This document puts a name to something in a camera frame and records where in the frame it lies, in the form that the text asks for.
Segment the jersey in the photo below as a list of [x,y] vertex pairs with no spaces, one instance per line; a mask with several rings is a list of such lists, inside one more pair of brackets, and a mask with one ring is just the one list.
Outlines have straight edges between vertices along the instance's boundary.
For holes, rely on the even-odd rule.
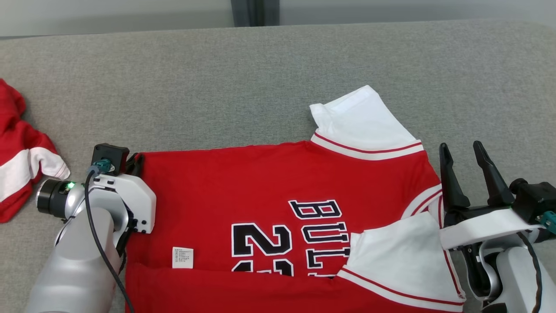
[[[127,247],[137,311],[461,312],[421,142],[369,86],[310,109],[310,141],[144,153],[157,208]],[[174,247],[193,268],[172,268]]]

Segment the gray fabric surface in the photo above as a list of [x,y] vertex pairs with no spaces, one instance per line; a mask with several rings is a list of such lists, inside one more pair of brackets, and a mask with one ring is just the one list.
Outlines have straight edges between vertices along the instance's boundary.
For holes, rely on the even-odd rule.
[[[447,142],[472,204],[483,142],[504,178],[556,184],[556,34],[521,22],[230,28],[0,41],[0,77],[82,181],[92,147],[209,149],[309,139],[308,105],[369,84],[422,139]],[[0,312],[23,310],[59,219],[27,205],[0,225]],[[536,246],[556,278],[556,243]],[[459,267],[460,278],[464,271]],[[468,301],[465,312],[477,312]],[[116,292],[112,312],[122,312]]]

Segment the black number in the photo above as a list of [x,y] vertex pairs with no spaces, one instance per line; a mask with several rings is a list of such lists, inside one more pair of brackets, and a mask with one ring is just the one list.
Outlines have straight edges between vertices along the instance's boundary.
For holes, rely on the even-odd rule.
[[[281,275],[293,276],[294,275],[294,265],[287,259],[272,260],[274,263],[274,272]],[[232,272],[252,272],[253,271],[253,260],[239,261]],[[261,270],[258,273],[272,273],[272,270]]]
[[265,256],[284,255],[291,251],[291,232],[285,225],[274,225],[272,234],[278,237],[274,244],[255,223],[232,224],[232,257],[252,256],[253,244],[259,247]]

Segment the black cable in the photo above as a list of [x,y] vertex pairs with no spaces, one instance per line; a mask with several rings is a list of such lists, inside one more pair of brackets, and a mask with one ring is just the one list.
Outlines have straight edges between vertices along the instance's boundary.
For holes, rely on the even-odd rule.
[[93,233],[93,239],[95,240],[98,251],[100,252],[102,259],[106,263],[106,266],[110,270],[110,273],[114,277],[114,280],[116,281],[116,284],[118,284],[118,287],[122,291],[123,297],[126,299],[127,306],[130,308],[130,312],[135,313],[135,310],[133,309],[133,306],[131,305],[131,300],[127,296],[126,288],[123,286],[122,281],[118,277],[118,273],[116,273],[116,271],[114,270],[114,268],[110,264],[110,261],[108,260],[108,257],[106,256],[106,253],[102,249],[102,245],[100,243],[100,240],[98,240],[97,231],[95,230],[95,224],[93,223],[93,215],[91,213],[91,204],[89,202],[89,184],[90,184],[91,178],[93,177],[94,174],[95,174],[94,171],[90,171],[89,174],[87,175],[87,179],[85,180],[85,209],[87,211],[87,217],[89,219],[89,226],[91,226],[91,232]]
[[529,242],[529,240],[527,239],[527,237],[525,235],[523,235],[521,232],[518,233],[519,238],[522,239],[523,243],[525,243],[525,245],[527,246],[527,250],[529,250],[529,254],[531,255],[531,258],[533,259],[533,266],[535,267],[535,272],[536,272],[536,277],[537,277],[537,294],[535,295],[535,306],[533,307],[533,311],[532,313],[539,313],[540,311],[540,302],[541,302],[541,298],[543,295],[543,282],[541,279],[541,274],[540,274],[540,265],[539,265],[539,259],[537,258],[537,255],[535,254],[535,251],[533,250],[533,245],[531,245],[531,243]]
[[123,268],[126,266],[126,259],[127,259],[127,255],[126,255],[126,251],[123,251],[122,254],[122,265],[120,265],[120,273],[123,271]]

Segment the care label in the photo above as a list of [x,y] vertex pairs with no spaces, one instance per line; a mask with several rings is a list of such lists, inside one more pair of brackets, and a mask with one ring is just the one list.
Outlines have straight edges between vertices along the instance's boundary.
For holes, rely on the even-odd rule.
[[193,268],[193,249],[174,247],[172,268]]

